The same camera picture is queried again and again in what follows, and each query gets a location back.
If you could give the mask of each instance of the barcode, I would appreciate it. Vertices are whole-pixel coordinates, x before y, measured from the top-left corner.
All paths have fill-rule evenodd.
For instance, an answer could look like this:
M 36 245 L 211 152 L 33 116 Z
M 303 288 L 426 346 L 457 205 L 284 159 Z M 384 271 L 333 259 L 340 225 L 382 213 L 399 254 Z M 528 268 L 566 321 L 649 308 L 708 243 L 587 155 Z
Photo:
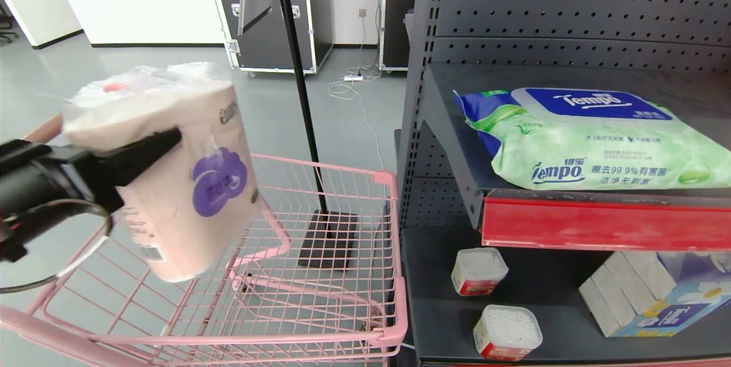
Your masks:
M 162 254 L 160 253 L 160 250 L 157 249 L 154 245 L 141 245 L 140 248 L 142 249 L 142 254 L 144 255 L 144 258 L 147 260 L 154 260 L 156 262 L 162 262 Z

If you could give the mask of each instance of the green packaging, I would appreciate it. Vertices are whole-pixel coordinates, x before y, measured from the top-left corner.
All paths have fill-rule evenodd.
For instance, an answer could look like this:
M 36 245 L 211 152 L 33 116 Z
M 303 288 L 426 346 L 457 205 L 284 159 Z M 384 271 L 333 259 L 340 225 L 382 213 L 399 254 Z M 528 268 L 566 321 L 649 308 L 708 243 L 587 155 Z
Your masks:
M 731 187 L 731 152 L 632 94 L 523 88 L 459 102 L 493 155 L 495 173 L 519 187 Z

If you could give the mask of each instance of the pink shopping cart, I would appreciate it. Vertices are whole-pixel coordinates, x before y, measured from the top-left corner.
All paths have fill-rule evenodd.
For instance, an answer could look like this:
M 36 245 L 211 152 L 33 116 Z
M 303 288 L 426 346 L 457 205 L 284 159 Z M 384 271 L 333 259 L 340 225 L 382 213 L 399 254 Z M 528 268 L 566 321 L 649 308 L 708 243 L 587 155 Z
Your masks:
M 61 122 L 27 139 L 45 143 Z M 0 325 L 101 367 L 386 362 L 407 330 L 393 174 L 252 156 L 263 213 L 203 276 L 157 279 L 117 232 L 25 312 L 0 307 Z M 344 271 L 298 264 L 318 206 L 313 166 L 332 210 L 357 218 Z

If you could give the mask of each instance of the office chair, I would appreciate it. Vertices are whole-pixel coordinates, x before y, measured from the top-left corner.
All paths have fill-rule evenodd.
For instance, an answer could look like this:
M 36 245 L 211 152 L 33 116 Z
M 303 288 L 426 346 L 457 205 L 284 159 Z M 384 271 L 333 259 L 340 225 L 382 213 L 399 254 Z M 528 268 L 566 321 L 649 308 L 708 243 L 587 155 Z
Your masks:
M 5 28 L 0 28 L 0 39 L 7 40 L 8 43 L 13 42 L 13 39 L 11 39 L 11 36 L 15 36 L 16 39 L 19 38 L 18 34 L 13 31 L 8 31 L 13 28 L 13 18 L 5 11 L 5 8 L 3 8 L 2 5 L 0 5 L 0 23 L 5 24 Z

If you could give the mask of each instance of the plastic wrap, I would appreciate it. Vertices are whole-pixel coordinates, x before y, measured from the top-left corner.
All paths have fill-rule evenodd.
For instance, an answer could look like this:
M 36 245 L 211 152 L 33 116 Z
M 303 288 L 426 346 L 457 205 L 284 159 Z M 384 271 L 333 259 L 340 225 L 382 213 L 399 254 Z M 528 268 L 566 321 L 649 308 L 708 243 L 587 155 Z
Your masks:
M 731 152 L 632 94 L 522 88 L 458 100 L 495 173 L 523 188 L 731 187 Z
M 210 63 L 141 66 L 84 86 L 63 110 L 71 144 L 107 151 L 178 127 L 180 144 L 126 187 L 118 218 L 153 271 L 185 281 L 259 214 L 233 84 Z

